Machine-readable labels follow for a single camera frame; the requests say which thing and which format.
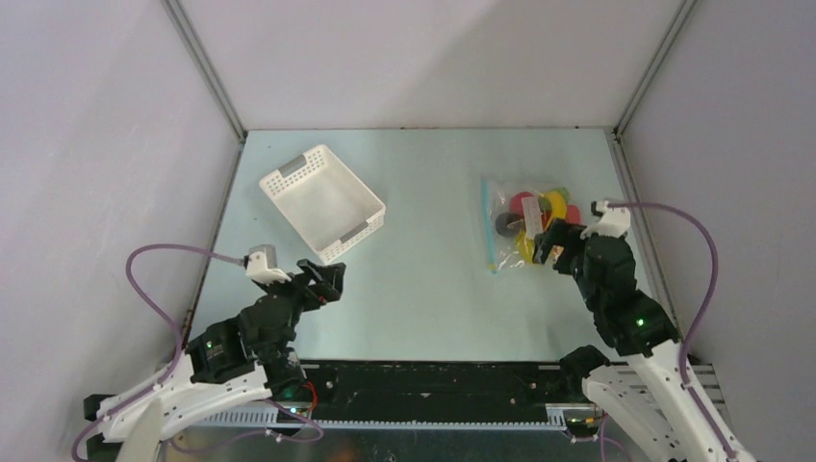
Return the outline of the yellow green fruit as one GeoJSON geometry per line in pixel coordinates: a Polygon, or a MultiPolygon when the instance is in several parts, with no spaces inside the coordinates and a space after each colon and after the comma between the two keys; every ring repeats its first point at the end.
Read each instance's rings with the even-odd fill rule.
{"type": "Polygon", "coordinates": [[[548,218],[565,218],[569,202],[566,202],[558,192],[549,190],[538,195],[538,204],[548,218]]]}

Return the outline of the clear zip bag blue zipper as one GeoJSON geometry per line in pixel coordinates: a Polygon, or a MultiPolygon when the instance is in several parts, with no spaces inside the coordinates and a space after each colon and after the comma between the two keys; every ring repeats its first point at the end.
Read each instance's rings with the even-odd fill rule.
{"type": "MultiPolygon", "coordinates": [[[[527,265],[516,249],[515,239],[507,239],[499,236],[494,227],[495,218],[509,211],[509,202],[513,195],[521,192],[531,192],[537,195],[545,193],[555,188],[540,188],[523,183],[500,182],[495,179],[484,178],[480,184],[481,219],[485,233],[487,245],[488,265],[491,273],[496,274],[501,270],[520,268],[527,265]]],[[[523,214],[527,236],[534,239],[536,235],[545,231],[554,219],[548,218],[534,201],[524,203],[523,214]]]]}

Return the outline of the dark purple fruit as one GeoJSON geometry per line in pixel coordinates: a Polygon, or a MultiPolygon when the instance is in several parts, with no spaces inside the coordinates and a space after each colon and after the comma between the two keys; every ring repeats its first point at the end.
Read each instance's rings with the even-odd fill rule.
{"type": "Polygon", "coordinates": [[[514,239],[525,229],[525,224],[523,216],[513,212],[505,212],[495,218],[494,227],[497,234],[502,238],[514,239]]]}

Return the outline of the red round fruit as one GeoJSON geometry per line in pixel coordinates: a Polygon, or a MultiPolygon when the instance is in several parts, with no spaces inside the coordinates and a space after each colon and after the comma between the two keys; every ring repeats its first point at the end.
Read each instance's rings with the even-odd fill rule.
{"type": "Polygon", "coordinates": [[[533,192],[519,192],[513,195],[509,202],[509,211],[513,214],[517,214],[522,216],[524,214],[524,203],[525,201],[530,202],[534,201],[535,204],[538,204],[537,195],[533,192]]]}

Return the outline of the yellow banana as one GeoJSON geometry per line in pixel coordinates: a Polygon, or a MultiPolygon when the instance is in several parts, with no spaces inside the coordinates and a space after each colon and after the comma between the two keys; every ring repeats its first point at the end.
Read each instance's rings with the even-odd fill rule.
{"type": "Polygon", "coordinates": [[[536,256],[535,240],[527,236],[525,231],[521,231],[515,239],[516,249],[520,258],[527,264],[539,264],[540,259],[536,256]]]}

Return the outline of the green star fruit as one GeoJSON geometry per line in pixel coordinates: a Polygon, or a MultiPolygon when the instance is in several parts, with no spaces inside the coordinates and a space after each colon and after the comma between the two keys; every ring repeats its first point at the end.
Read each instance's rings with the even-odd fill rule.
{"type": "Polygon", "coordinates": [[[553,189],[553,191],[556,192],[556,193],[559,193],[566,202],[570,201],[571,195],[570,195],[567,188],[559,187],[559,188],[553,189]]]}

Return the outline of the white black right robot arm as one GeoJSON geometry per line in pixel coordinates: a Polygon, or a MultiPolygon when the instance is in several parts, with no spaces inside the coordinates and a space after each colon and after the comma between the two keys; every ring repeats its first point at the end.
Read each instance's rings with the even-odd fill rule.
{"type": "Polygon", "coordinates": [[[675,325],[640,290],[625,234],[600,234],[555,219],[535,238],[535,256],[562,251],[553,267],[569,275],[603,340],[626,361],[655,401],[625,389],[608,358],[582,346],[559,361],[559,387],[573,402],[589,399],[618,423],[652,461],[753,461],[681,356],[675,325]]]}

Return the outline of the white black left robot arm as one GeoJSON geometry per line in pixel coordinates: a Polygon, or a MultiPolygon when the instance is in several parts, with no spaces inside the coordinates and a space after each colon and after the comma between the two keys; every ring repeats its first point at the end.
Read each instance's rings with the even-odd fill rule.
{"type": "Polygon", "coordinates": [[[251,401],[296,400],[308,378],[292,346],[303,314],[341,299],[346,265],[297,262],[285,272],[260,247],[237,262],[263,291],[234,317],[207,327],[170,363],[119,395],[84,400],[85,460],[112,461],[149,405],[159,407],[158,439],[251,401]]]}

